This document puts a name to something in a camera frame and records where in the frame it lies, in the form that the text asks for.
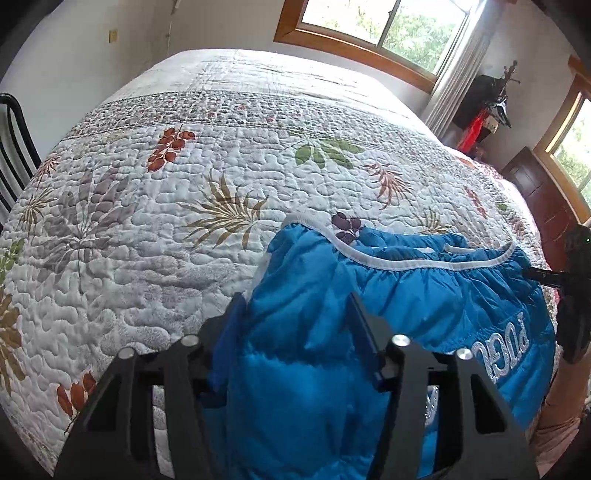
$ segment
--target wall outlet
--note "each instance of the wall outlet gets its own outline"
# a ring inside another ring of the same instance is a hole
[[[109,43],[114,43],[119,38],[119,31],[114,28],[113,30],[109,30]]]

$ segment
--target blue shorts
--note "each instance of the blue shorts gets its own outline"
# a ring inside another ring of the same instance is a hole
[[[514,244],[468,249],[453,233],[362,228],[349,246],[289,215],[240,327],[223,419],[211,424],[223,430],[216,449],[227,478],[365,479],[388,394],[374,390],[345,327],[353,291],[429,350],[472,349],[526,428],[548,390],[555,346],[540,285],[522,276],[529,265]],[[430,392],[420,475],[431,472],[436,444]]]

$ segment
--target quilted bedspread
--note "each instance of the quilted bedspread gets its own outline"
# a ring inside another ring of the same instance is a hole
[[[247,290],[286,214],[347,243],[362,225],[514,240],[527,217],[376,80],[291,57],[192,51],[77,124],[0,238],[0,403],[48,471],[126,345],[165,349]],[[548,306],[554,313],[551,291]],[[154,400],[167,469],[163,395]]]

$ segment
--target leaf pattern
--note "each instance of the leaf pattern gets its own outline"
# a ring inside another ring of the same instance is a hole
[[[231,234],[237,233],[244,227],[248,227],[242,235],[242,248],[246,250],[252,227],[261,218],[261,208],[267,201],[268,196],[263,200],[259,200],[251,207],[249,195],[252,191],[248,192],[244,199],[242,199],[238,187],[236,187],[234,195],[232,195],[224,174],[222,173],[219,184],[216,185],[216,182],[213,180],[212,171],[213,169],[210,169],[208,178],[212,197],[206,198],[203,203],[199,203],[196,206],[179,203],[183,208],[208,216],[207,218],[189,223],[187,227],[193,230],[185,239],[192,237],[198,232],[205,231],[202,236],[195,240],[195,246],[197,247],[207,240],[212,233],[218,230],[224,230],[217,238],[216,244],[214,245],[215,248],[221,245]]]
[[[5,296],[4,287],[0,287],[0,375],[9,395],[12,387],[7,364],[13,377],[18,381],[25,379],[25,373],[13,352],[14,349],[22,346],[21,332],[15,328],[20,311],[16,307],[11,308],[11,302],[12,295]]]
[[[336,237],[345,242],[347,245],[353,243],[357,238],[357,234],[361,228],[361,220],[358,218],[347,218],[343,212],[336,212],[331,223],[337,227],[340,232],[337,232]]]
[[[70,431],[72,425],[78,418],[78,415],[84,408],[88,401],[88,397],[92,395],[96,387],[96,380],[90,372],[87,372],[82,377],[82,382],[73,382],[70,387],[70,396],[63,385],[59,385],[56,389],[57,403],[62,411],[71,419],[70,424],[64,431],[64,435]]]
[[[382,207],[382,210],[384,210],[388,205],[392,205],[393,196],[396,198],[398,203],[400,203],[402,199],[408,198],[411,188],[407,182],[401,179],[401,173],[388,170],[377,162],[372,163],[371,165],[365,165],[364,167],[368,172],[370,172],[370,177],[377,177],[377,179],[374,178],[374,181],[376,181],[381,187],[376,200],[379,200],[382,195],[388,196],[388,200]]]
[[[35,236],[35,228],[37,227],[37,223],[40,218],[43,217],[41,211],[47,207],[47,204],[50,201],[54,200],[53,198],[48,198],[52,192],[53,189],[51,187],[47,187],[41,192],[33,195],[31,200],[29,200],[25,205],[25,208],[22,211],[21,217],[18,221],[18,227],[24,226],[28,236],[31,236],[31,231],[33,231],[33,236]]]
[[[464,185],[464,190],[466,190],[466,193],[472,199],[472,203],[476,207],[476,210],[478,210],[478,213],[480,213],[485,219],[487,219],[488,215],[486,214],[486,210],[482,206],[482,204],[480,202],[480,198],[478,198],[478,195],[476,193],[474,193],[474,191],[472,189],[468,188],[465,185]]]
[[[176,131],[175,128],[170,127],[166,129],[160,140],[158,140],[158,147],[148,159],[148,170],[156,171],[164,167],[166,162],[173,162],[177,158],[177,151],[185,148],[187,140],[195,140],[195,134],[189,131],[181,131],[183,126]]]
[[[60,156],[58,154],[52,153],[49,155],[49,158],[41,164],[41,167],[37,169],[33,175],[33,178],[31,179],[32,181],[37,182],[37,187],[43,181],[43,177],[49,177],[53,172],[55,172],[59,160]]]
[[[513,209],[509,208],[509,204],[507,203],[497,203],[496,209],[505,218],[505,222],[510,227],[510,230],[515,234],[515,238],[520,242],[523,241],[528,235],[528,229],[525,226],[523,220],[519,218],[519,214],[517,214],[517,212],[515,212]]]
[[[50,238],[43,244],[48,256],[38,281],[43,282],[54,272],[55,282],[71,260],[87,264],[94,250],[102,250],[109,242],[105,232],[112,226],[126,221],[137,203],[114,207],[115,202],[127,188],[128,178],[117,180],[117,168],[110,168],[98,181],[92,183],[92,170],[86,170],[79,182],[77,192],[66,190],[58,199],[58,212],[49,216],[43,227]]]
[[[434,234],[434,233],[449,233],[452,231],[450,225],[444,225],[441,222],[441,215],[431,208],[423,210],[423,215],[418,216],[413,213],[413,216],[418,220],[419,226],[423,227],[421,233]]]
[[[0,257],[0,284],[3,284],[4,280],[6,280],[6,272],[14,266],[24,244],[24,238],[21,238],[18,242],[12,242],[10,248]]]
[[[299,146],[295,151],[295,164],[298,166],[311,160],[322,169],[326,165],[326,161],[330,159],[337,165],[350,170],[353,168],[353,163],[350,158],[345,155],[345,152],[355,155],[365,151],[364,148],[358,147],[357,145],[340,138],[305,138],[291,146],[295,147],[302,142],[305,142],[304,145]]]

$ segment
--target chair back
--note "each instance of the chair back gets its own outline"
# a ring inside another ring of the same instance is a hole
[[[0,93],[0,225],[40,166],[21,106],[9,93]]]

